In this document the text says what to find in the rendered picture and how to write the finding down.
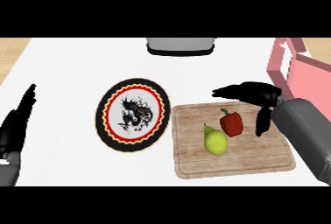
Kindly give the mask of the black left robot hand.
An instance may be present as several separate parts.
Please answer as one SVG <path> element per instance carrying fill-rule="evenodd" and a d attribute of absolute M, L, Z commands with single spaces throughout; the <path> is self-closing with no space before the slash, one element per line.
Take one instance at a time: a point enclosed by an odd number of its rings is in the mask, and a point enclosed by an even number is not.
<path fill-rule="evenodd" d="M 0 126 L 0 158 L 5 158 L 11 152 L 23 151 L 27 139 L 27 123 L 38 102 L 36 87 L 36 84 L 30 86 L 18 108 L 11 110 Z"/>

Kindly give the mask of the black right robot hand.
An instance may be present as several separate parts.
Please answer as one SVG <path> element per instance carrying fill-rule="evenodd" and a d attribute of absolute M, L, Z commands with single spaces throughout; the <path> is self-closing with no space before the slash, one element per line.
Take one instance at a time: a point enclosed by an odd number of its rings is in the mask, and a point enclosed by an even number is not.
<path fill-rule="evenodd" d="M 262 107 L 256 116 L 256 135 L 261 136 L 271 127 L 272 108 L 281 100 L 283 89 L 272 84 L 247 81 L 243 84 L 233 84 L 215 89 L 212 96 L 234 99 Z"/>

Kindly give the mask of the red bell pepper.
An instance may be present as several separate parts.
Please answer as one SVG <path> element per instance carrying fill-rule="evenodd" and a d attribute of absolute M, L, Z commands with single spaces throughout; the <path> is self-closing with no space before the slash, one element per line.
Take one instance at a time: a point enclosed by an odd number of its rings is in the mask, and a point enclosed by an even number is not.
<path fill-rule="evenodd" d="M 236 137 L 241 135 L 244 131 L 241 115 L 237 112 L 230 113 L 225 108 L 222 109 L 222 112 L 225 113 L 225 116 L 221 119 L 222 130 L 230 137 Z"/>

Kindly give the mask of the pink box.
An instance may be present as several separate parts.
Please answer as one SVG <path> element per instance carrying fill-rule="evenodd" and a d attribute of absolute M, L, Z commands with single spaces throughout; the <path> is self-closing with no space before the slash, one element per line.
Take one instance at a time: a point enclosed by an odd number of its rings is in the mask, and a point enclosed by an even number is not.
<path fill-rule="evenodd" d="M 290 48 L 287 76 L 281 71 L 286 48 Z M 305 56 L 306 45 L 301 38 L 277 38 L 267 72 L 274 84 L 283 89 L 286 99 L 309 100 L 321 112 L 331 113 L 331 65 Z"/>

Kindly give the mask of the wooden cutting board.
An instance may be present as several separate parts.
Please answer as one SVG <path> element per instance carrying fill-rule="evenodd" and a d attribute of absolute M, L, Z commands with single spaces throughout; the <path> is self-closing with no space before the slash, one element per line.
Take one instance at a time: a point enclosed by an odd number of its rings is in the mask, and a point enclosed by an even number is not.
<path fill-rule="evenodd" d="M 261 108 L 238 101 L 179 105 L 172 109 L 175 170 L 182 179 L 287 172 L 296 159 L 284 134 L 271 127 L 255 134 Z M 227 113 L 243 118 L 243 134 L 228 139 L 228 150 L 213 155 L 204 149 L 204 128 L 219 129 Z"/>

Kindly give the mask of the green pear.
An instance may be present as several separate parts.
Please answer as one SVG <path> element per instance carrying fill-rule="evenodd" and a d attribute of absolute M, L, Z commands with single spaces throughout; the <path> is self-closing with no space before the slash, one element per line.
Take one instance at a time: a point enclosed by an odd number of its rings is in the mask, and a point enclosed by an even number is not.
<path fill-rule="evenodd" d="M 213 155 L 222 155 L 228 150 L 228 136 L 210 126 L 204 126 L 204 148 Z"/>

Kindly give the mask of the round black patterned plate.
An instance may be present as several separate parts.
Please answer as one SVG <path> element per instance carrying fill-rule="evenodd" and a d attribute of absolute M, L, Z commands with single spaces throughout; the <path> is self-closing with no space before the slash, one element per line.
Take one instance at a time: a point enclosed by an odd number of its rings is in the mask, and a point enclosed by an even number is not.
<path fill-rule="evenodd" d="M 122 152 L 150 148 L 168 129 L 170 113 L 168 93 L 153 80 L 122 81 L 98 104 L 97 131 L 105 145 Z"/>

